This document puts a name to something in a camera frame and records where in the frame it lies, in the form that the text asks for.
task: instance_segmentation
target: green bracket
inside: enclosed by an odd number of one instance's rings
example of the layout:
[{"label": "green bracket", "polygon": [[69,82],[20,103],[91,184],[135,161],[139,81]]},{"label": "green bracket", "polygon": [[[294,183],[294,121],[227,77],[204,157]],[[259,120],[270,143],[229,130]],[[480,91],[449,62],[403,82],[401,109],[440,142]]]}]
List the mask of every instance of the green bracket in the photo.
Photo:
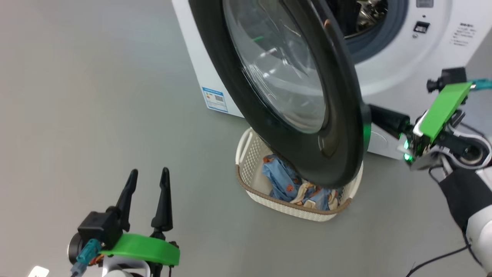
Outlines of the green bracket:
[{"label": "green bracket", "polygon": [[164,266],[177,266],[180,263],[180,250],[177,247],[166,241],[139,234],[123,234],[113,249],[103,250],[101,254],[117,255]]},{"label": "green bracket", "polygon": [[439,93],[420,125],[420,131],[429,137],[431,142],[434,142],[444,124],[463,103],[471,85],[471,82],[446,85]]}]

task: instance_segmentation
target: white washing machine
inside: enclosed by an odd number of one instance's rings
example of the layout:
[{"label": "white washing machine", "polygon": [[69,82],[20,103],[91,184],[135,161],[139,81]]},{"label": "white washing machine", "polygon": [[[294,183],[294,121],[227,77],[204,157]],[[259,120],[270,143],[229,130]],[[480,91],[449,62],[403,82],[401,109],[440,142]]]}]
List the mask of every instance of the white washing machine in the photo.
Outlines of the white washing machine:
[{"label": "white washing machine", "polygon": [[[172,2],[207,107],[243,116],[207,53],[189,1]],[[271,2],[244,0],[240,7],[242,11],[239,11],[246,22],[243,27],[246,29],[245,25],[250,24],[250,29],[261,29],[254,25],[261,21],[255,18],[255,9],[271,5]],[[336,5],[343,1],[325,2],[333,11],[333,7],[337,9]],[[421,115],[435,97],[427,94],[426,81],[438,77],[444,68],[466,66],[492,27],[492,1],[488,0],[353,2],[358,5],[359,25],[355,32],[343,30],[343,34],[364,102],[406,113],[412,120]],[[338,7],[333,13],[342,29],[350,28],[341,22],[344,20],[343,9]],[[345,13],[345,19],[351,15]],[[258,34],[253,39],[261,40],[262,36]],[[374,125],[371,134],[370,152],[401,158],[394,138]]]}]

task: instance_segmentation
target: door glass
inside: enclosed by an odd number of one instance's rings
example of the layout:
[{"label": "door glass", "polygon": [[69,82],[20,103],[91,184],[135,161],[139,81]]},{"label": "door glass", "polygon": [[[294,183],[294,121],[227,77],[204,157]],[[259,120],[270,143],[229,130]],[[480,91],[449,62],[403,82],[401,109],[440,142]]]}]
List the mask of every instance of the door glass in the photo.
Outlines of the door glass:
[{"label": "door glass", "polygon": [[224,0],[227,27],[264,102],[299,131],[325,119],[323,89],[308,44],[277,0]]}]

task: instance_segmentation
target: white plastic basket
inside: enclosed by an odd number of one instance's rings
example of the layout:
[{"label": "white plastic basket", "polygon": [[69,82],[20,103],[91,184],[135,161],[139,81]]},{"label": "white plastic basket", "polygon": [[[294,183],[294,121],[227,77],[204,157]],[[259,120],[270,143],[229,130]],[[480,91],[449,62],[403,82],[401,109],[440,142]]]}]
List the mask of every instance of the white plastic basket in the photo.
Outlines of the white plastic basket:
[{"label": "white plastic basket", "polygon": [[359,184],[361,183],[364,164],[353,181],[344,186],[340,206],[333,210],[317,210],[306,208],[270,197],[272,184],[262,174],[263,157],[272,151],[253,131],[247,129],[239,140],[236,150],[236,176],[239,184],[256,202],[280,212],[313,221],[327,221],[346,209],[352,202]]}]

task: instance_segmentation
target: gray floor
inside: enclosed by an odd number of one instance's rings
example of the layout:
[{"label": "gray floor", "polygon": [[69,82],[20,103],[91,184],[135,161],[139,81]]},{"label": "gray floor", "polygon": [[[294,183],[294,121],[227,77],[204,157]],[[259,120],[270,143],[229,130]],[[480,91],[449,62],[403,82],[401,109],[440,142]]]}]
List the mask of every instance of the gray floor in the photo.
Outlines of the gray floor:
[{"label": "gray floor", "polygon": [[[160,171],[170,168],[176,277],[397,277],[463,246],[437,185],[375,155],[353,204],[328,223],[253,202],[234,175],[248,124],[205,108],[169,0],[11,0],[0,34],[0,276],[35,265],[69,276],[76,227],[115,204],[133,168],[140,234],[152,231]],[[473,76],[492,77],[480,70],[490,61],[474,62]],[[469,110],[492,131],[490,103],[477,94]],[[484,274],[461,253],[414,276]]]}]

